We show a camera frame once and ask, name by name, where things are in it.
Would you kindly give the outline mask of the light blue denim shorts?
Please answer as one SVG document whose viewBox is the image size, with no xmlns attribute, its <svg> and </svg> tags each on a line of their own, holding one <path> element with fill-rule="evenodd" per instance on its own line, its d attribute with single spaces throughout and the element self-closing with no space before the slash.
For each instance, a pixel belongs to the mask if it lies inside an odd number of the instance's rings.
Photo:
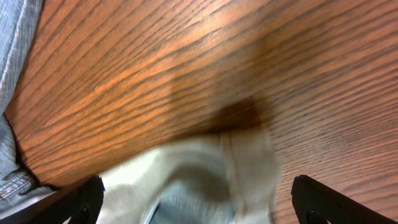
<svg viewBox="0 0 398 224">
<path fill-rule="evenodd" d="M 279 176 L 266 129 L 172 142 L 99 176 L 105 191 L 96 223 L 270 223 Z M 18 163 L 1 118 L 1 221 L 31 221 L 55 195 Z"/>
</svg>

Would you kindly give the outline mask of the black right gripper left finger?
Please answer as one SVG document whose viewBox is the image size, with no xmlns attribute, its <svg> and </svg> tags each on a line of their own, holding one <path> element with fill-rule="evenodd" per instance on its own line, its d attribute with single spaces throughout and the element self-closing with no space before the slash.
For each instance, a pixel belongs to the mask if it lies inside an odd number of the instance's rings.
<svg viewBox="0 0 398 224">
<path fill-rule="evenodd" d="M 104 191 L 101 177 L 94 175 L 40 211 L 29 223 L 96 223 Z"/>
</svg>

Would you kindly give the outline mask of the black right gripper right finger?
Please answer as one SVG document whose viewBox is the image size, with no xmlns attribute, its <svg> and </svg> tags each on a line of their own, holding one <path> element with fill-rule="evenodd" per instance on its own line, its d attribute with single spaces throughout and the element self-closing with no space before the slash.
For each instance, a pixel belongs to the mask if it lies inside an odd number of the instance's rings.
<svg viewBox="0 0 398 224">
<path fill-rule="evenodd" d="M 307 175 L 294 179 L 291 195 L 300 224 L 397 224 Z"/>
</svg>

